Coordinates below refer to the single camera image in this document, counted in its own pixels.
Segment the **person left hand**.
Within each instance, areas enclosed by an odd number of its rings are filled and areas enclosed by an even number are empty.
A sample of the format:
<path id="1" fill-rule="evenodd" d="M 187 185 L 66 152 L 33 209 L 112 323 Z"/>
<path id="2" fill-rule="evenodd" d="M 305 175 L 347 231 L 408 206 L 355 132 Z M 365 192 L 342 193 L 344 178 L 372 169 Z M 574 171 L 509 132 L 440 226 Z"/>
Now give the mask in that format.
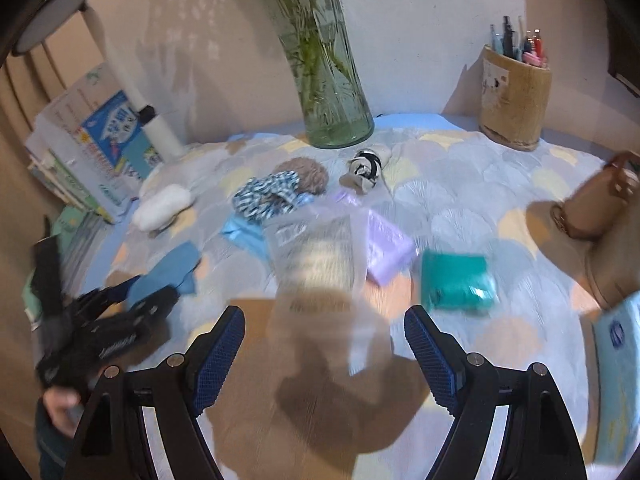
<path id="1" fill-rule="evenodd" d="M 42 403 L 53 426 L 65 437 L 73 439 L 81 418 L 81 397 L 74 389 L 54 386 L 42 394 Z"/>

